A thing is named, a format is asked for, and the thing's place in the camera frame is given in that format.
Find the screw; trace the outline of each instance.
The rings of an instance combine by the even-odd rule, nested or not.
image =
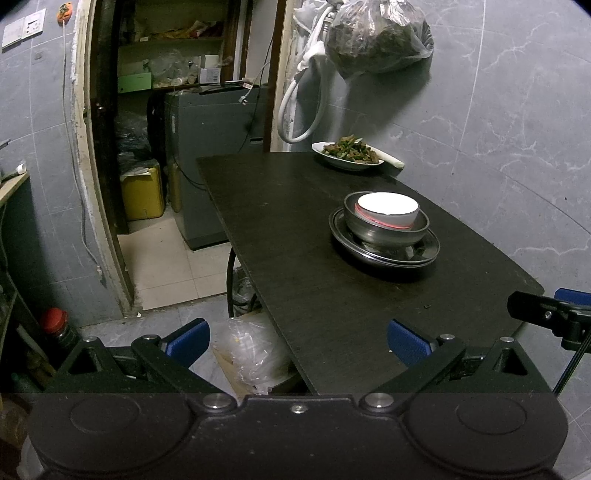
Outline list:
[[[373,408],[387,408],[394,403],[392,395],[387,393],[368,393],[363,399],[367,405]]]
[[[212,410],[226,410],[232,405],[232,397],[225,393],[210,393],[203,397],[203,405]]]
[[[304,413],[306,410],[308,410],[308,407],[306,407],[305,405],[302,405],[300,403],[296,403],[291,406],[291,411],[293,413]]]

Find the white hose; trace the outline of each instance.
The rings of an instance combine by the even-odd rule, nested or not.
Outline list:
[[[281,105],[279,107],[279,112],[277,115],[277,132],[279,133],[281,139],[286,143],[298,143],[308,138],[318,127],[320,121],[322,120],[322,116],[324,115],[324,111],[326,110],[328,78],[326,77],[325,72],[325,56],[322,55],[321,58],[312,56],[309,59],[306,59],[306,53],[310,51],[318,42],[321,42],[320,36],[323,35],[324,19],[333,10],[334,8],[332,7],[332,5],[327,4],[326,9],[319,16],[315,26],[312,28],[312,32],[304,48],[303,60],[298,64],[298,72],[294,75],[294,78],[291,81],[287,90],[285,91],[285,95],[283,96],[283,100],[281,101]],[[314,121],[312,122],[308,130],[306,130],[298,137],[290,138],[287,136],[284,130],[285,110],[287,109],[287,106],[290,103],[294,91],[296,91],[297,85],[299,84],[301,78],[304,76],[304,72],[309,67],[309,61],[312,59],[316,62],[316,66],[318,67],[318,72],[320,74],[320,102],[316,110],[316,116],[314,117]]]

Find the stainless steel bowl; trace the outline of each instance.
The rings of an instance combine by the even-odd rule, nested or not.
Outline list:
[[[371,192],[355,192],[345,197],[345,222],[349,229],[361,240],[379,247],[406,247],[420,241],[429,230],[429,218],[422,210],[418,215],[412,228],[399,230],[386,228],[375,223],[370,223],[355,215],[357,199],[362,195]]]

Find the cable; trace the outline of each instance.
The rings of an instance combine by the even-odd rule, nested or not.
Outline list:
[[[574,353],[573,357],[570,359],[569,364],[564,369],[564,372],[560,376],[558,383],[552,390],[552,393],[556,396],[560,395],[566,382],[569,381],[571,375],[574,373],[574,370],[577,368],[577,365],[587,353],[589,346],[591,345],[591,328],[586,332],[584,340],[581,342],[579,349]]]
[[[277,115],[277,133],[279,134],[281,139],[286,143],[298,143],[308,138],[320,124],[320,121],[322,120],[322,117],[324,115],[324,111],[326,110],[327,91],[329,88],[329,84],[326,72],[324,70],[324,66],[326,64],[326,52],[324,50],[323,41],[327,36],[329,25],[332,23],[332,20],[334,18],[333,15],[329,15],[332,14],[334,10],[335,8],[332,5],[327,4],[325,10],[320,14],[318,20],[314,24],[312,32],[310,33],[308,41],[306,42],[306,46],[304,47],[302,61],[298,64],[298,72],[294,75],[293,80],[291,81],[289,87],[285,91],[285,95],[283,96],[283,99],[281,101],[281,105],[279,107],[279,112]],[[287,106],[291,100],[291,96],[296,91],[296,87],[302,79],[304,72],[310,66],[309,64],[312,59],[316,62],[320,74],[320,101],[318,103],[318,108],[316,110],[316,116],[314,117],[314,121],[312,122],[308,130],[306,130],[298,137],[290,138],[285,133],[283,124],[285,110],[287,109]]]
[[[261,72],[260,72],[260,74],[259,74],[259,75],[261,75],[261,82],[262,82],[262,72],[263,72],[263,70],[265,69],[265,67],[266,67],[267,65],[269,65],[269,64],[271,63],[271,61],[267,62],[267,58],[269,57],[269,52],[271,51],[271,45],[273,45],[273,39],[271,39],[271,41],[269,42],[269,46],[267,47],[267,53],[266,53],[266,55],[265,55],[265,63],[264,63],[264,65],[262,66],[262,68],[261,68]],[[255,110],[254,110],[254,111],[253,111],[253,113],[252,113],[252,121],[251,121],[251,124],[250,124],[250,126],[248,127],[248,131],[246,132],[246,135],[245,135],[245,137],[244,137],[244,140],[242,141],[242,145],[240,145],[240,148],[238,149],[238,152],[236,152],[236,153],[240,153],[240,152],[242,151],[242,149],[244,148],[244,145],[246,144],[246,141],[248,140],[248,137],[249,137],[249,135],[251,134],[252,127],[253,127],[253,126],[254,126],[254,124],[255,124],[255,119],[256,119],[256,109],[257,109],[257,107],[258,107],[258,101],[259,101],[259,98],[261,98],[261,87],[260,87],[260,86],[259,86],[259,91],[258,91],[258,94],[256,95]]]
[[[88,243],[86,242],[86,204],[84,202],[84,197],[82,196],[82,192],[80,191],[80,186],[78,185],[78,177],[76,176],[76,156],[74,155],[74,146],[72,144],[72,139],[70,138],[70,131],[68,129],[68,120],[66,115],[66,69],[67,69],[67,53],[66,53],[66,22],[61,23],[61,37],[63,39],[64,44],[64,75],[63,81],[61,83],[61,109],[64,113],[64,127],[66,129],[66,137],[68,139],[68,147],[70,147],[70,156],[72,159],[72,173],[74,175],[74,184],[76,185],[76,190],[78,191],[78,196],[80,197],[80,205],[82,207],[81,216],[82,221],[80,222],[80,239],[82,240],[82,244],[84,248],[86,248],[86,252],[91,257],[92,261],[96,265],[96,271],[102,277],[103,270],[99,264],[99,261],[90,251],[88,247]]]
[[[183,177],[185,177],[191,185],[193,185],[196,189],[203,190],[204,192],[207,191],[207,188],[205,188],[205,185],[203,183],[199,183],[198,181],[193,180],[191,177],[189,177],[189,175],[187,175],[183,171],[183,169],[181,168],[181,165],[178,164],[176,159],[173,159],[173,162],[177,166],[179,172],[183,174]]]

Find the black table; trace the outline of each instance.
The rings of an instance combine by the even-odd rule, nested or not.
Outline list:
[[[515,290],[542,293],[521,267],[445,210],[381,173],[328,168],[312,153],[198,159],[236,254],[312,391],[365,393],[405,367],[389,352],[397,318],[436,337],[474,346],[513,335],[506,312]],[[345,260],[328,218],[351,192],[415,198],[441,252],[414,281],[379,278]]]

